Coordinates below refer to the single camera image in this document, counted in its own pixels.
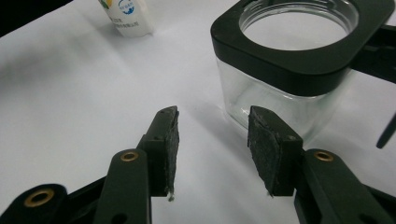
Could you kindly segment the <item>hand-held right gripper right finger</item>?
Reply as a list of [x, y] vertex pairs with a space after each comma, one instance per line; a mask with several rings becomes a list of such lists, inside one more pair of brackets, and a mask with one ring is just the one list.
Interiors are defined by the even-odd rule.
[[253, 105], [248, 115], [247, 146], [259, 177], [271, 196], [292, 196], [294, 168], [303, 139], [272, 110]]

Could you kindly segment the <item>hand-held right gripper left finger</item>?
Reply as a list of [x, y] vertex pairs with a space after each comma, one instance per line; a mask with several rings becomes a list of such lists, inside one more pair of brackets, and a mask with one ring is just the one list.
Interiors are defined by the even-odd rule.
[[150, 195], [173, 200], [177, 170], [179, 112], [175, 105], [158, 111], [137, 147], [148, 155]]

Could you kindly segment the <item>glass jar with black lid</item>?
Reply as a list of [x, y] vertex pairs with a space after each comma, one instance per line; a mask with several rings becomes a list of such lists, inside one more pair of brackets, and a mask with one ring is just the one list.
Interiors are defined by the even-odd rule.
[[396, 0], [239, 0], [210, 29], [226, 112], [252, 106], [304, 138], [329, 118], [357, 70], [396, 84]]

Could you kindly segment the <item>blue and white milk pouch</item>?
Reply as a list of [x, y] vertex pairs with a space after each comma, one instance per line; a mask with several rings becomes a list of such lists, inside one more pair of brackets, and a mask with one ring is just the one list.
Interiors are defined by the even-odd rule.
[[98, 0], [111, 22], [124, 37], [141, 37], [153, 32], [144, 0]]

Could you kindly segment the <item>white paper sheet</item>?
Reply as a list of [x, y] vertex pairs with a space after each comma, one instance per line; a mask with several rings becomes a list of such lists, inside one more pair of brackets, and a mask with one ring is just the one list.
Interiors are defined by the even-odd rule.
[[156, 112], [179, 110], [175, 198], [153, 224], [298, 224], [272, 197], [225, 116], [210, 35], [236, 0], [147, 0], [152, 35], [119, 34], [98, 0], [74, 0], [0, 38], [0, 215], [24, 191], [104, 176]]

